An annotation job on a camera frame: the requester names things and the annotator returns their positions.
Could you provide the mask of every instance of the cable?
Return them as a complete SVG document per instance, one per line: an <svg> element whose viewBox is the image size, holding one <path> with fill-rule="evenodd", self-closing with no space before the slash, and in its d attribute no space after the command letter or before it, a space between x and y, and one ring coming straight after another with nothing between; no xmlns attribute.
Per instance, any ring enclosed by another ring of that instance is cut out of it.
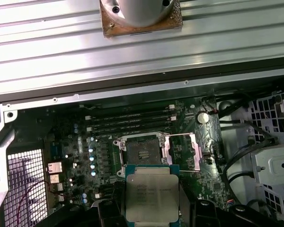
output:
<svg viewBox="0 0 284 227"><path fill-rule="evenodd" d="M254 176L254 173L253 172L243 172L243 173L240 173L240 174L237 174L237 175L234 175L232 178L230 178L228 181L229 183L233 182L235 179L237 179L238 177L241 177L241 176L249 176L251 178L255 178Z"/></svg>
<svg viewBox="0 0 284 227"><path fill-rule="evenodd" d="M42 182L45 182L45 183L48 183L48 182L46 182L46 181L39 181L39 182L37 182L37 183L35 183L35 184L33 184L29 189L28 189L28 191L22 196L22 198L21 198L21 200L20 200L20 202L19 202L19 206L18 206L18 209L17 209L17 215L16 215L16 217L17 217L17 227L18 227L18 225L19 225L19 213L20 213L20 207L21 207L21 204L22 204L22 201L23 201L23 199L28 195L28 193L36 186L36 185L38 185L38 184L40 184L40 183L42 183Z"/></svg>
<svg viewBox="0 0 284 227"><path fill-rule="evenodd" d="M233 192L232 188L231 188L231 185L228 181L228 177L227 177L227 170L234 164L236 163L237 161L239 161L242 157L244 157L245 155L255 151L255 150L258 150L258 149L261 149L263 147L267 147L271 144L271 141L270 140L264 140L263 142L261 143L258 143L258 144L255 144L253 146L250 146L249 148L245 149L244 151L238 153L237 155L235 155L234 157L232 157L229 162L227 163L226 167L223 169L223 174L222 174L222 178L224 179L224 184L225 184L225 187L227 190L229 190L232 198L237 202L237 203L240 203L238 197L235 195L235 193Z"/></svg>
<svg viewBox="0 0 284 227"><path fill-rule="evenodd" d="M263 207L263 206L266 206L270 212L271 215L274 215L275 214L275 211L266 203L264 202L263 200L259 200L259 199L253 199L251 201L249 201L246 206L248 207L251 207L252 205L254 205L255 203L259 203L259 206L260 207Z"/></svg>
<svg viewBox="0 0 284 227"><path fill-rule="evenodd" d="M21 207L21 204L22 204L23 199L28 195L28 193L29 193L35 186L37 186L38 184L40 184L40 183L42 183L42 182L46 183L46 184L48 185L48 188L49 188L49 183L48 183L47 181L42 180L42 181L39 181L39 182L33 184L33 185L28 189L28 191L22 196L22 198L21 198L21 200L20 200L20 202L19 202L19 206L18 206L17 214L16 214L16 218L17 218L17 225L16 225L16 227L19 226L19 219L20 219L19 213L20 213L20 207ZM65 197L65 195L63 195L63 194L57 194L57 193L55 193L55 192L53 192L53 191L50 191L49 189L48 189L48 191L49 191L50 193L55 194L55 195L60 195L60 196Z"/></svg>

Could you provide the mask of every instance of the red wire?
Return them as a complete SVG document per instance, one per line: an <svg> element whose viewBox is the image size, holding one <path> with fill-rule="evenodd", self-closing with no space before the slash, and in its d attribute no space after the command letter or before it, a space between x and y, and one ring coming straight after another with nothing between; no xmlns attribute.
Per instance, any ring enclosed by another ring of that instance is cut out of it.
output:
<svg viewBox="0 0 284 227"><path fill-rule="evenodd" d="M20 202L19 202L18 210L17 210L17 227L18 227L18 225L19 225L19 219L20 219L19 213L20 213L20 207L21 207L21 204L22 204L23 199L24 199L24 198L27 196L27 194L33 189L33 187L35 187L36 185L38 185L38 184L41 183L41 182L45 182L45 183L47 183L48 186L49 186L49 183L48 183L47 181L43 181L43 180L42 180L42 181L39 181L39 182L33 184L33 185L28 189L28 191L22 196L22 198L21 198L21 200L20 200Z"/></svg>

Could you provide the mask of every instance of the black cable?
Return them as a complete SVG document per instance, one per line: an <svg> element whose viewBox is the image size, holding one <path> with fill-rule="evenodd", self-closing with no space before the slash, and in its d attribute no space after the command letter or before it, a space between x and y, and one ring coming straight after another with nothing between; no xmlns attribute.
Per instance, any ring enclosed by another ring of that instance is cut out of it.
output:
<svg viewBox="0 0 284 227"><path fill-rule="evenodd" d="M234 157L232 157L229 162L227 163L226 167L223 169L223 174L222 174L222 178L223 178L223 181L224 181L224 184L225 184L225 187L226 189L230 192L231 194L231 197L237 202L237 203L240 203L238 197L235 195L235 193L233 192L232 188L231 188L231 185L228 181L228 176L227 176L227 170L234 164L236 163L237 161L239 161L242 157L244 157L245 155L255 151L255 150L258 150L258 149L261 149L263 147L267 147L271 144L271 141L270 140L264 140L262 141L261 143L258 143L258 144L255 144L255 145L252 145L250 146L249 148L245 149L244 151L238 153L237 155L235 155Z"/></svg>
<svg viewBox="0 0 284 227"><path fill-rule="evenodd" d="M241 124L241 120L233 120L233 121L220 121L220 124Z"/></svg>
<svg viewBox="0 0 284 227"><path fill-rule="evenodd" d="M243 172L243 173L234 175L232 178L230 178L230 179L228 180L229 183L233 182L235 179L237 179L237 178L240 177L240 176L249 176L249 177L251 177L251 178L255 178L254 173L248 171L248 172Z"/></svg>
<svg viewBox="0 0 284 227"><path fill-rule="evenodd" d="M259 199L253 199L251 201L249 201L246 206L248 207L251 207L252 205L254 205L255 203L259 203L259 206L260 207L263 207L263 206L266 206L270 212L271 215L274 215L275 214L275 211L266 203L264 202L263 200L259 200Z"/></svg>
<svg viewBox="0 0 284 227"><path fill-rule="evenodd" d="M272 138L272 136L268 132L264 131L263 129L261 129L260 127L256 126L255 124L249 121L245 120L220 121L220 124L248 124L251 127L253 127L255 130L257 130L259 133L261 133L264 137L266 137L266 139Z"/></svg>
<svg viewBox="0 0 284 227"><path fill-rule="evenodd" d="M267 203L265 203L263 200L258 200L258 199L254 199L254 200L249 201L249 202L246 204L246 206L251 207L251 206L254 205L256 202L259 203L259 206L260 206L260 207L267 206Z"/></svg>

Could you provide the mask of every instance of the cpu socket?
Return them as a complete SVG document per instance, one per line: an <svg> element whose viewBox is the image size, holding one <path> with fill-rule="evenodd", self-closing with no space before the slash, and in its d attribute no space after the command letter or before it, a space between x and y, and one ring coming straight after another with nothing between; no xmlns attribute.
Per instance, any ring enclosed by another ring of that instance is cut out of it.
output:
<svg viewBox="0 0 284 227"><path fill-rule="evenodd" d="M170 144L168 133L149 132L127 135L113 141L119 147L121 170L117 172L120 177L125 177L125 165L171 165L172 158L169 154Z"/></svg>

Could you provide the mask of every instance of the capacitor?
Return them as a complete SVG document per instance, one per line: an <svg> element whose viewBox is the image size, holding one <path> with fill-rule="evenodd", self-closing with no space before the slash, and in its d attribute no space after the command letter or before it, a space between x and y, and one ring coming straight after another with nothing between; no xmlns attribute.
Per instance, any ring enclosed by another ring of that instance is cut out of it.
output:
<svg viewBox="0 0 284 227"><path fill-rule="evenodd" d="M67 155L65 155L65 158L70 158L72 156L73 156L73 154L67 154Z"/></svg>

